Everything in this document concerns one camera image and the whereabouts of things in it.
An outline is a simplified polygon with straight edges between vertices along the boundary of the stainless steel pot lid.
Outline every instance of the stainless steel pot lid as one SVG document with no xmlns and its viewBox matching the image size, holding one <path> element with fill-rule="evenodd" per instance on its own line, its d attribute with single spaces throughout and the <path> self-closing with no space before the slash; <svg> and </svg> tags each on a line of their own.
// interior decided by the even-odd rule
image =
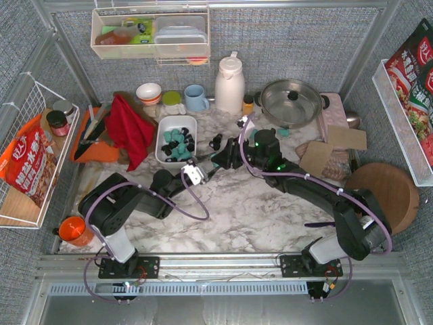
<svg viewBox="0 0 433 325">
<path fill-rule="evenodd" d="M 310 123 L 323 107 L 319 93 L 295 79 L 271 83 L 263 90 L 261 99 L 263 108 L 288 127 Z"/>
</svg>

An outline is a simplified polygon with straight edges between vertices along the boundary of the pot lid knob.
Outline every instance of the pot lid knob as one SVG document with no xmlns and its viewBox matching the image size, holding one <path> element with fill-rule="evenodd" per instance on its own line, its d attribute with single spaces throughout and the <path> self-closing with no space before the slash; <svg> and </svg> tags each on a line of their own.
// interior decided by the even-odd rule
<svg viewBox="0 0 433 325">
<path fill-rule="evenodd" d="M 297 100 L 298 99 L 298 92 L 297 91 L 290 91 L 289 94 L 287 95 L 287 98 L 289 100 Z"/>
</svg>

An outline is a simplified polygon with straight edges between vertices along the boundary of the orange bottle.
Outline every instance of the orange bottle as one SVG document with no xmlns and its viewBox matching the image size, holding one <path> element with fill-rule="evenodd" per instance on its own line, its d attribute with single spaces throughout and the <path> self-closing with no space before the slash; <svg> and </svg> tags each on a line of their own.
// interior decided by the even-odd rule
<svg viewBox="0 0 433 325">
<path fill-rule="evenodd" d="M 131 42 L 134 36 L 144 33 L 144 24 L 132 25 L 130 27 L 119 27 L 111 32 L 98 36 L 96 45 L 124 45 Z"/>
</svg>

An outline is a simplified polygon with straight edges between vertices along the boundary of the metal spoon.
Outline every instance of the metal spoon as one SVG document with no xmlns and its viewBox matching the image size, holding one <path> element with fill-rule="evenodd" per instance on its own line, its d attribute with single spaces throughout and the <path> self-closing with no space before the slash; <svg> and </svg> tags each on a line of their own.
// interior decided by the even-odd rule
<svg viewBox="0 0 433 325">
<path fill-rule="evenodd" d="M 346 120 L 349 124 L 350 129 L 358 129 L 362 121 L 361 117 L 357 113 L 352 111 L 346 112 Z M 355 151 L 353 149 L 349 149 L 349 161 L 350 170 L 353 173 L 359 168 L 357 159 L 355 158 Z"/>
<path fill-rule="evenodd" d="M 346 120 L 349 124 L 349 128 L 351 129 L 358 129 L 362 121 L 361 117 L 357 113 L 352 111 L 346 112 Z"/>
</svg>

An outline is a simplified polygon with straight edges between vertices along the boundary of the blue mug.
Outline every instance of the blue mug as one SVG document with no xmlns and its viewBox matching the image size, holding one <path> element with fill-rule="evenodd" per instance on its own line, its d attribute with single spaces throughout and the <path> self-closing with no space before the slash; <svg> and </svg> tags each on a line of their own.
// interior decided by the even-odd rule
<svg viewBox="0 0 433 325">
<path fill-rule="evenodd" d="M 204 88 L 200 85 L 190 85 L 185 88 L 185 103 L 188 110 L 201 112 L 209 109 L 209 101 L 204 94 Z"/>
</svg>

